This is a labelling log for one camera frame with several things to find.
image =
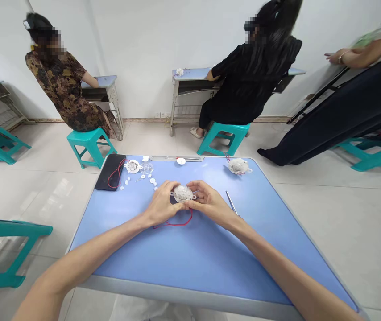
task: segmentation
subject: bracelet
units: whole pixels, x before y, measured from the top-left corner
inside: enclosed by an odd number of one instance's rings
[[[339,56],[339,58],[338,58],[338,64],[340,64],[340,65],[343,65],[343,64],[344,64],[344,62],[342,61],[342,57],[343,57],[345,54],[349,53],[349,52],[351,52],[351,50],[349,50],[349,51],[345,51],[342,55]]]

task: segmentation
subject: baseboard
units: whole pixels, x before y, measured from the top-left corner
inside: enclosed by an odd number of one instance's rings
[[[291,117],[289,116],[261,116],[257,117],[254,123],[287,123]],[[30,121],[38,123],[64,123],[62,119],[57,118],[30,118]],[[168,118],[123,118],[124,123],[166,123]],[[180,119],[181,123],[197,123],[197,118]]]

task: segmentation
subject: person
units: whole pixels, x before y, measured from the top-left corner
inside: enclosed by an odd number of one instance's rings
[[[209,81],[225,80],[203,104],[192,135],[201,138],[211,121],[247,125],[262,113],[301,49],[302,41],[291,35],[301,5],[302,0],[271,0],[246,22],[247,43],[208,72]]]
[[[331,64],[367,68],[325,99],[283,137],[258,153],[273,163],[298,165],[381,123],[381,25],[351,49],[326,54]]]
[[[36,280],[12,321],[57,320],[65,295],[88,278],[111,254],[143,230],[167,221],[179,210],[189,208],[204,213],[243,242],[305,320],[363,320],[346,303],[270,245],[235,214],[207,183],[192,181],[187,184],[198,197],[196,201],[171,204],[170,191],[178,185],[180,183],[176,181],[165,181],[143,213],[89,240],[51,265]]]
[[[97,79],[61,47],[61,37],[38,13],[28,13],[24,26],[35,45],[25,56],[27,67],[54,103],[62,120],[73,130],[89,132],[101,128],[110,137],[111,127],[103,110],[82,96],[81,81],[98,88]]]

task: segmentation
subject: hand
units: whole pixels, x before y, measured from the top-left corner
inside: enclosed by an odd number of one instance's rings
[[[219,192],[204,181],[192,181],[187,184],[198,197],[196,201],[186,201],[186,206],[203,212],[215,223],[229,230],[243,219],[226,204]]]
[[[155,191],[152,201],[142,214],[143,220],[148,227],[155,226],[167,221],[180,210],[188,210],[189,208],[183,203],[171,204],[170,192],[180,183],[176,181],[165,181]]]
[[[326,59],[329,60],[331,64],[338,65],[339,64],[339,57],[348,51],[350,51],[350,49],[347,49],[347,48],[338,50],[336,53],[334,53],[331,56],[328,56]]]

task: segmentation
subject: student desk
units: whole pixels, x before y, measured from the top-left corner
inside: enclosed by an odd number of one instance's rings
[[[15,106],[10,97],[11,93],[3,86],[3,80],[0,80],[0,101],[8,106],[8,109],[0,113],[0,127],[5,130],[13,128],[15,125],[23,122],[25,124],[35,124],[29,121],[27,117]]]
[[[140,163],[142,159],[127,158]],[[256,162],[246,160],[253,172],[237,176],[228,170],[224,157],[189,157],[181,166],[175,157],[153,156],[152,177],[158,186],[164,180],[182,184],[204,180],[228,203],[227,190],[237,213],[260,235],[364,315]],[[136,182],[140,175],[124,169],[122,177],[131,177],[124,190],[93,191],[70,250],[146,209],[154,190],[147,178]],[[169,222],[183,223],[189,215],[189,211],[181,211]],[[302,320],[252,253],[234,235],[195,210],[186,226],[149,228],[140,233],[80,286],[272,320]]]
[[[84,98],[101,107],[104,111],[111,110],[115,116],[115,123],[118,126],[118,133],[115,131],[116,138],[122,140],[124,137],[124,123],[119,113],[119,100],[116,92],[115,80],[117,76],[100,76],[96,77],[99,88],[92,88],[86,82],[82,82],[82,96]]]
[[[220,89],[220,83],[210,82],[206,80],[206,76],[211,68],[197,68],[197,69],[186,69],[183,72],[183,76],[176,76],[177,70],[173,70],[173,81],[174,81],[174,91],[173,91],[173,104],[171,108],[171,118],[170,118],[170,135],[174,135],[174,121],[176,123],[189,122],[190,115],[182,115],[177,113],[177,97],[187,94],[193,94],[199,91],[212,91],[210,98],[213,97],[214,93]],[[278,83],[277,87],[274,89],[274,93],[282,93],[289,83],[297,75],[303,75],[306,71],[290,68],[288,75],[283,77]]]

